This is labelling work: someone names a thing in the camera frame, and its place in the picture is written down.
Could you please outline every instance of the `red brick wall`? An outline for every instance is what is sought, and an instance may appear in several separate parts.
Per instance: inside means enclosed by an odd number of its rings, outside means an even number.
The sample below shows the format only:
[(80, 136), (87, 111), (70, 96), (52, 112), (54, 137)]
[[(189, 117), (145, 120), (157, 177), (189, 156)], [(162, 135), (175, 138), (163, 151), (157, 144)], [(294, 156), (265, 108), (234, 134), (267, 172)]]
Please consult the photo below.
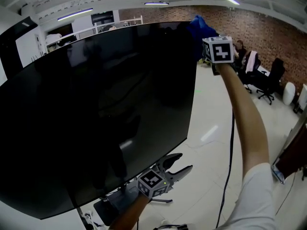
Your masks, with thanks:
[(259, 53), (261, 65), (270, 70), (276, 57), (284, 61), (282, 85), (292, 82), (300, 92), (307, 83), (307, 34), (280, 20), (251, 11), (230, 11), (218, 6), (181, 6), (120, 10), (120, 20), (143, 16), (143, 23), (191, 21), (196, 14), (220, 33), (241, 39), (247, 50)]

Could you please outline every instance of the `person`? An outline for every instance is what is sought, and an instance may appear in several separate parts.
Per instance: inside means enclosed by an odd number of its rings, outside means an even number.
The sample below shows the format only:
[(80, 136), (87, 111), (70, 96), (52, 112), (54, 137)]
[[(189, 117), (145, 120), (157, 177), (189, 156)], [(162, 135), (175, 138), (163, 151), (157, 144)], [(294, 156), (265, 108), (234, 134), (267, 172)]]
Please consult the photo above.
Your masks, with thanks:
[(242, 60), (246, 55), (247, 50), (244, 48), (243, 41), (238, 40), (235, 45), (235, 64), (237, 67), (242, 67)]
[[(229, 64), (216, 64), (227, 88), (241, 142), (243, 182), (236, 206), (218, 230), (274, 230), (272, 174), (268, 139), (262, 118), (239, 77)], [(140, 194), (126, 212), (110, 226), (111, 230), (130, 230), (150, 199)]]

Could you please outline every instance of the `black monitor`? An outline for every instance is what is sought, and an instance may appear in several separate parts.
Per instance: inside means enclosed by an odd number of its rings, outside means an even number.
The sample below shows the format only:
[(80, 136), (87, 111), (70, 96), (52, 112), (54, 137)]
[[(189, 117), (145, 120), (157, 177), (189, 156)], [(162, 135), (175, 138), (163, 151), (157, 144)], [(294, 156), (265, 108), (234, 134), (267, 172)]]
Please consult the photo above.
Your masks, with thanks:
[(39, 219), (111, 192), (187, 138), (196, 62), (188, 23), (87, 37), (0, 87), (0, 200)]

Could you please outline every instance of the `seated person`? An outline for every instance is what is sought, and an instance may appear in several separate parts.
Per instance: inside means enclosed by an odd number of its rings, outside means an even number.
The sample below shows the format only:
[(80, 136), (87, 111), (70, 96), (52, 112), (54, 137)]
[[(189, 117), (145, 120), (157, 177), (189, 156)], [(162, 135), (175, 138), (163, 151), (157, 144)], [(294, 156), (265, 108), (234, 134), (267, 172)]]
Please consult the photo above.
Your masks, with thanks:
[(247, 50), (244, 48), (243, 41), (238, 40), (235, 45), (235, 65), (240, 68), (242, 67), (242, 60), (247, 53)]

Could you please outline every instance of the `monitor stand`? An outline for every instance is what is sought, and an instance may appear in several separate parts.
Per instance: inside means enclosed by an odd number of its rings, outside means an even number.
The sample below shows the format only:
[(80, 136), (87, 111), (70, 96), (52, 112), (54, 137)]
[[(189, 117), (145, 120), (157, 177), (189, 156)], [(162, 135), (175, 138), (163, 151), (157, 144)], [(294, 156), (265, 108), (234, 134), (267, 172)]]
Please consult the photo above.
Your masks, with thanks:
[[(94, 208), (106, 226), (110, 226), (116, 217), (123, 213), (137, 198), (139, 190), (137, 181), (128, 183), (125, 187), (121, 187), (118, 191), (100, 198), (101, 201), (94, 204)], [(170, 203), (173, 200), (152, 199), (151, 202)]]

